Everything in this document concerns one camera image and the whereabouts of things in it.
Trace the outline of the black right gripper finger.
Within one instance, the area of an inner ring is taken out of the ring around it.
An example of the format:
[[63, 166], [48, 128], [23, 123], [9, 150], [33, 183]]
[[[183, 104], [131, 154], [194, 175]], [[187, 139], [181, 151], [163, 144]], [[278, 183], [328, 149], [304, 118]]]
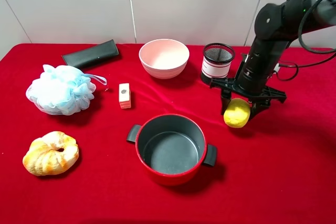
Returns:
[[221, 103], [222, 103], [222, 108], [221, 108], [221, 115], [224, 115], [230, 101], [231, 101], [231, 97], [232, 97], [232, 93], [230, 90], [226, 90], [226, 89], [221, 89], [221, 93], [220, 93], [220, 99], [221, 99]]

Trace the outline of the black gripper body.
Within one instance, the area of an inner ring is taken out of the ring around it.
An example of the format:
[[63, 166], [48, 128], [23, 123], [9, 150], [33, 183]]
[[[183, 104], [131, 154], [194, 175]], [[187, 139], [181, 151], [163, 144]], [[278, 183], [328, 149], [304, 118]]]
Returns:
[[283, 91], [268, 86], [264, 86], [260, 93], [252, 94], [240, 88], [234, 78], [212, 78], [209, 87], [230, 90], [231, 93], [246, 98], [251, 104], [254, 102], [269, 102], [270, 106], [271, 100], [278, 100], [281, 103], [286, 100], [286, 94]]

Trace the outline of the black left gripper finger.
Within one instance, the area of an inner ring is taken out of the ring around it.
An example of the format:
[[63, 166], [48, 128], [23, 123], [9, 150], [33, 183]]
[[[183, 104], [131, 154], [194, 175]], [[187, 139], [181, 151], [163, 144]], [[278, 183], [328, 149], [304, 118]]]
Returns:
[[269, 109], [269, 102], [254, 102], [250, 107], [250, 116], [248, 121], [251, 121], [257, 114]]

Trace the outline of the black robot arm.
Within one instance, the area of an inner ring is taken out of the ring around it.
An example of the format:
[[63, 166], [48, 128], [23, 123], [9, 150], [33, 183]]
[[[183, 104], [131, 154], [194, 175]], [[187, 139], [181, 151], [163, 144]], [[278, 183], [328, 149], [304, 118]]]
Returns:
[[228, 110], [232, 93], [248, 100], [252, 119], [268, 109], [272, 100], [284, 103], [283, 91], [266, 85], [277, 72], [282, 53], [294, 40], [306, 51], [324, 54], [308, 47], [302, 35], [335, 26], [335, 0], [286, 0], [277, 5], [268, 3], [257, 14], [255, 39], [249, 53], [243, 56], [234, 78], [212, 78], [209, 86], [221, 89], [221, 113]]

